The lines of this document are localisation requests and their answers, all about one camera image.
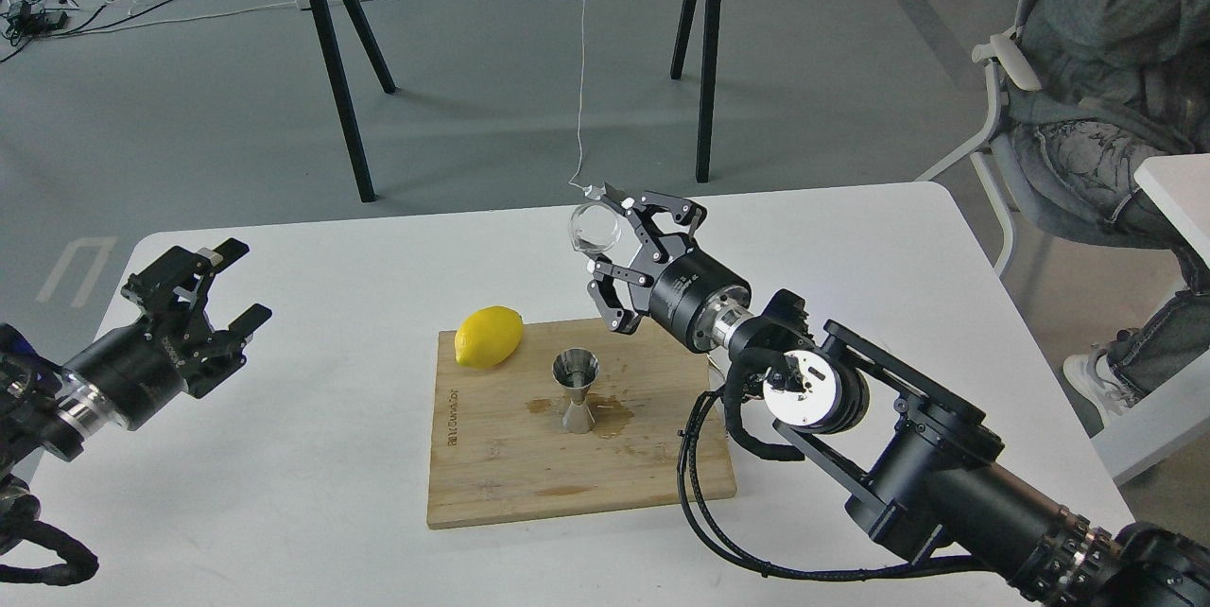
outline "table leg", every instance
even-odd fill
[[[676,27],[676,47],[673,48],[673,68],[669,76],[680,80],[681,69],[685,68],[685,52],[688,50],[688,33],[693,29],[693,10],[697,0],[681,0],[681,19]]]
[[[719,18],[722,0],[705,0],[705,35],[702,40],[702,102],[697,115],[698,181],[710,180],[710,134],[714,129],[714,74],[719,64]]]
[[[382,59],[382,52],[378,47],[378,40],[374,39],[374,31],[370,30],[370,23],[365,19],[365,12],[362,11],[361,0],[345,0],[345,8],[348,10],[348,18],[353,22],[353,28],[357,29],[357,36],[362,39],[365,53],[370,57],[370,65],[379,76],[384,93],[393,94],[396,91],[394,81],[386,68],[386,60]]]
[[[357,115],[353,112],[353,98],[348,93],[345,64],[340,60],[340,47],[336,46],[336,33],[332,27],[332,11],[328,8],[328,0],[310,0],[310,2],[316,34],[319,35],[319,48],[323,51],[323,63],[328,68],[332,98],[336,100],[336,115],[340,115],[340,128],[345,132],[345,145],[348,146],[348,162],[353,164],[357,192],[362,202],[371,202],[375,200],[374,184],[370,180],[369,164],[365,162]]]

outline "lemon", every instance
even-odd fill
[[[459,366],[490,369],[515,352],[522,330],[522,314],[506,306],[476,311],[454,333],[454,360]]]

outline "white circular joint cover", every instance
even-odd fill
[[[785,353],[790,366],[802,375],[805,392],[786,392],[765,380],[765,405],[778,421],[793,427],[814,426],[835,412],[840,404],[840,381],[831,363],[807,349]]]

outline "jigger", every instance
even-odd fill
[[[582,435],[590,432],[597,422],[586,399],[588,399],[588,387],[597,380],[600,369],[597,355],[578,347],[563,349],[554,358],[552,369],[554,380],[563,386],[571,400],[566,412],[563,414],[563,427],[566,427],[569,433]]]

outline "gray floor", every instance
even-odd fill
[[[102,0],[76,1],[74,23]],[[281,1],[180,0],[131,24]],[[692,197],[912,180],[980,125],[967,52],[1008,25],[1014,1],[724,0],[713,180],[701,185],[697,64],[680,82],[667,76],[680,0],[587,0],[582,178]],[[357,201],[309,13],[35,42],[0,65],[0,313],[63,360],[92,340],[125,255],[151,232],[577,202],[566,180],[581,5],[369,1],[393,96],[334,10],[375,203]],[[128,7],[111,5],[93,25]],[[941,181],[993,249],[998,229],[973,173]],[[114,242],[96,289],[80,289],[96,254],[82,249],[39,297],[64,249],[88,237]],[[1166,254],[1030,231],[1024,242],[1006,284],[1054,365],[1141,323],[1175,283]],[[1088,405],[1073,405],[1088,421]],[[1206,543],[1202,446],[1122,491],[1139,518]]]

